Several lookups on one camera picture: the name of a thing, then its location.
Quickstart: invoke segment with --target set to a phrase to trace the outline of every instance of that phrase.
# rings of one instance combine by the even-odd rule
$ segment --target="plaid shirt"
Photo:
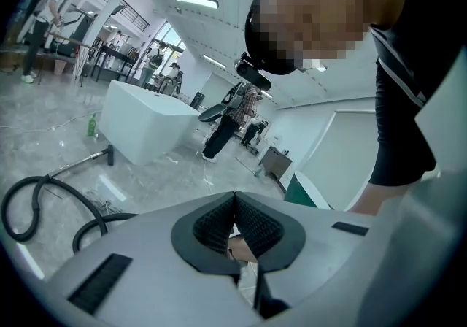
[[[244,117],[245,115],[249,115],[250,117],[254,117],[256,112],[253,109],[256,103],[256,96],[258,94],[256,93],[256,89],[254,87],[250,87],[247,91],[247,94],[245,95],[243,101],[239,105],[238,108],[235,110],[232,110],[231,112],[227,113],[229,117],[232,117],[232,119],[237,122],[240,126],[244,126],[245,120]]]

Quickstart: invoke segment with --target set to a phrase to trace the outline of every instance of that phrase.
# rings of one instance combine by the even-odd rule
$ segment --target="black pants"
[[[231,117],[224,115],[220,120],[219,127],[214,131],[213,135],[206,142],[203,154],[207,158],[214,158],[228,140],[234,135],[234,132],[239,129],[240,125],[235,122]]]
[[[28,52],[24,58],[23,63],[23,75],[30,75],[34,61],[36,60],[36,54],[39,52],[44,34],[47,31],[49,24],[47,22],[39,22],[36,20],[34,24],[34,30],[32,32],[31,44],[29,44]]]
[[[258,127],[256,127],[255,125],[249,125],[247,130],[245,131],[245,135],[243,136],[242,144],[248,145],[251,142],[251,139],[255,137],[258,131]]]

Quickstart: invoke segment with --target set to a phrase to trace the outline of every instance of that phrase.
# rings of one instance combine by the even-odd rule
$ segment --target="black table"
[[[102,61],[102,64],[99,66],[97,63],[98,63],[99,58],[101,57],[102,53],[105,53],[105,57],[104,57],[104,60]],[[113,57],[117,58],[118,60],[123,61],[123,65],[120,68],[120,70],[115,71],[115,70],[106,69],[106,68],[103,67],[103,66],[105,66],[105,61],[107,60],[107,58],[109,56],[113,56]],[[122,53],[117,52],[116,50],[113,50],[112,48],[107,47],[106,45],[102,45],[101,49],[99,50],[99,53],[97,54],[96,62],[94,63],[93,70],[91,71],[90,75],[93,76],[94,69],[97,67],[99,69],[99,72],[97,73],[96,82],[99,80],[99,75],[101,75],[102,70],[107,70],[109,72],[114,72],[114,73],[118,74],[118,76],[124,75],[126,77],[125,82],[127,82],[128,76],[130,75],[130,71],[133,68],[133,65],[136,63],[136,61],[137,60],[135,58],[130,58],[127,55],[123,55]],[[128,64],[128,67],[129,67],[128,73],[123,73],[123,69],[125,68],[125,66],[127,64]]]

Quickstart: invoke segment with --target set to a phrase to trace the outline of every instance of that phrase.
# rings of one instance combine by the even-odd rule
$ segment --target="black cap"
[[[277,43],[268,40],[259,25],[260,0],[253,0],[245,22],[245,44],[248,54],[258,69],[275,75],[286,75],[296,68],[293,61],[277,57]]]

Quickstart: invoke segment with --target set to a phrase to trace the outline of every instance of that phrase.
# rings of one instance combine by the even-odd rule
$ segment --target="white ceiling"
[[[175,0],[154,0],[155,8],[175,27],[177,33],[203,63],[231,82],[238,81],[234,60],[246,51],[243,28],[252,0],[218,0],[210,9]],[[206,62],[206,54],[227,66],[223,69]],[[278,107],[311,104],[334,99],[354,99],[374,95],[375,60],[373,42],[367,38],[347,53],[343,60],[322,61],[326,72],[310,70],[288,76],[265,74],[272,81],[270,93]]]

